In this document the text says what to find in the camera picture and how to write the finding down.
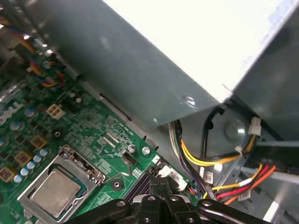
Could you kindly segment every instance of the computer motherboard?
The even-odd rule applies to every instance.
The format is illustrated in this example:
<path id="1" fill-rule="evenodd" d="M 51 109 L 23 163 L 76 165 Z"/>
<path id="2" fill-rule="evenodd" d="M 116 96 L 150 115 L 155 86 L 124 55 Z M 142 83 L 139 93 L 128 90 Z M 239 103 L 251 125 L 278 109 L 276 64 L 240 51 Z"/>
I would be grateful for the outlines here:
<path id="1" fill-rule="evenodd" d="M 162 173 L 196 203 L 187 179 L 66 74 L 63 88 L 47 88 L 18 69 L 0 87 L 0 224 L 63 223 L 132 202 Z"/>

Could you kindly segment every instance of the small white sticker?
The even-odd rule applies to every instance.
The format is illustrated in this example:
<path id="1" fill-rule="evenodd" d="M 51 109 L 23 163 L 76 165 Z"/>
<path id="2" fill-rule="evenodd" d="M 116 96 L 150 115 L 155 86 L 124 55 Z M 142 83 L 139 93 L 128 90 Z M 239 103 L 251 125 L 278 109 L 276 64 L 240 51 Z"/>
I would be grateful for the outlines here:
<path id="1" fill-rule="evenodd" d="M 204 178 L 204 174 L 205 174 L 205 168 L 204 167 L 200 167 L 199 168 L 199 175 L 201 178 Z"/>
<path id="2" fill-rule="evenodd" d="M 159 159 L 160 159 L 160 156 L 156 155 L 156 156 L 153 158 L 152 162 L 153 162 L 154 164 L 156 164 L 156 163 L 159 161 Z"/>
<path id="3" fill-rule="evenodd" d="M 171 169 L 169 176 L 178 183 L 178 190 L 182 191 L 186 188 L 187 182 L 184 181 L 183 177 L 177 173 L 174 169 Z"/>
<path id="4" fill-rule="evenodd" d="M 238 201 L 242 202 L 242 201 L 245 201 L 247 199 L 250 199 L 250 194 L 251 194 L 251 190 L 248 190 L 248 191 L 244 192 L 243 194 L 239 195 Z"/>
<path id="5" fill-rule="evenodd" d="M 214 174 L 212 172 L 205 171 L 203 179 L 206 183 L 213 184 L 213 176 Z"/>

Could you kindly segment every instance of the white connector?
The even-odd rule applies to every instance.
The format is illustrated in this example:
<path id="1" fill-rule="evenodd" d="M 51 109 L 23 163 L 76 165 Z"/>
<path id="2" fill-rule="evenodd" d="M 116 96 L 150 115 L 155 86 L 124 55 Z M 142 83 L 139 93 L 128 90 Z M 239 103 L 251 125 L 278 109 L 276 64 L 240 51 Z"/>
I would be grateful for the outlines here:
<path id="1" fill-rule="evenodd" d="M 251 125 L 249 125 L 248 134 L 253 134 L 257 136 L 261 136 L 261 119 L 257 117 L 253 117 L 251 119 Z"/>
<path id="2" fill-rule="evenodd" d="M 58 120 L 65 115 L 65 112 L 56 104 L 47 109 L 47 113 L 54 119 Z"/>

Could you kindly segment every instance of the white cable connector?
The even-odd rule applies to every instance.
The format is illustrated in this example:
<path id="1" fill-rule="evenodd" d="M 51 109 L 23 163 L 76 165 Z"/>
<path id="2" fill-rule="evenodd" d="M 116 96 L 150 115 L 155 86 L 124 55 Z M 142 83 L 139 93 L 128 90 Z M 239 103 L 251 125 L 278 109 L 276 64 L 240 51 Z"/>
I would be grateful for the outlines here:
<path id="1" fill-rule="evenodd" d="M 248 134 L 261 136 L 261 119 L 257 117 L 253 117 L 251 119 L 251 125 L 249 125 Z"/>

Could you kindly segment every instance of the black wire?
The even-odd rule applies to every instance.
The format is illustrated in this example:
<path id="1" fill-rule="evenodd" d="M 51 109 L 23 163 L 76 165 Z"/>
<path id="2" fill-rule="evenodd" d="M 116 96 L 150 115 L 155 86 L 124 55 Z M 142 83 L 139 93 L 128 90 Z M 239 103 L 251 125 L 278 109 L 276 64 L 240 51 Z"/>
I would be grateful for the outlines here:
<path id="1" fill-rule="evenodd" d="M 223 114 L 224 113 L 224 109 L 217 106 L 215 107 L 210 114 L 208 115 L 208 117 L 205 120 L 203 129 L 202 129 L 202 137 L 201 137 L 201 151 L 200 151 L 200 157 L 202 159 L 206 158 L 206 148 L 207 148 L 207 139 L 208 139 L 208 135 L 209 135 L 209 130 L 213 128 L 213 123 L 212 120 L 213 118 L 217 115 L 217 114 Z"/>
<path id="2" fill-rule="evenodd" d="M 189 172 L 192 174 L 193 178 L 197 179 L 197 182 L 200 184 L 200 186 L 196 186 L 199 191 L 201 192 L 207 192 L 208 195 L 210 196 L 211 199 L 216 200 L 215 195 L 212 192 L 212 188 L 210 187 L 209 184 L 205 183 L 205 181 L 202 179 L 202 177 L 198 174 L 198 172 L 190 165 L 188 160 L 186 159 L 182 145 L 181 145 L 181 139 L 182 139 L 182 126 L 179 120 L 174 122 L 175 124 L 175 133 L 176 133 L 176 140 L 178 143 L 178 148 L 179 148 L 179 154 L 180 157 L 182 158 L 184 164 L 186 165 L 186 168 L 189 170 Z"/>

